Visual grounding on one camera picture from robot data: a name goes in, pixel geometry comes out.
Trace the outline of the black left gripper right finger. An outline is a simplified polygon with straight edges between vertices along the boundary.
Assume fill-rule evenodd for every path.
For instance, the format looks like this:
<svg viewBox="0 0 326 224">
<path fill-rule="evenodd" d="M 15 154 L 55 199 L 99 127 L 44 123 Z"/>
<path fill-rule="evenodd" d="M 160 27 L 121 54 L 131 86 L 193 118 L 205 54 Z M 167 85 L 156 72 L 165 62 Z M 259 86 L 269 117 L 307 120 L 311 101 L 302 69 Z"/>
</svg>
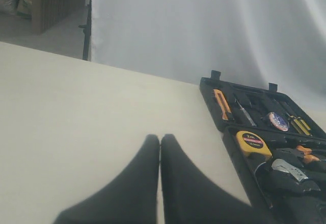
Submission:
<svg viewBox="0 0 326 224">
<path fill-rule="evenodd" d="M 183 151 L 176 137 L 161 140 L 161 186 L 166 223 L 273 223 L 206 177 Z"/>
</svg>

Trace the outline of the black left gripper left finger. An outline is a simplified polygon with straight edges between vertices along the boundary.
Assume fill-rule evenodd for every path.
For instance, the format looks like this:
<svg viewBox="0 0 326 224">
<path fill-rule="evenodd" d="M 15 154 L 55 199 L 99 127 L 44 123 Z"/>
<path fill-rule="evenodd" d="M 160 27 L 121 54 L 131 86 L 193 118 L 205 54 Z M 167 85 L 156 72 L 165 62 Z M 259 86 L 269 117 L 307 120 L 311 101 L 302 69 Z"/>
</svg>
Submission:
<svg viewBox="0 0 326 224">
<path fill-rule="evenodd" d="M 149 134 L 108 185 L 62 211 L 55 223 L 156 223 L 160 144 Z"/>
</svg>

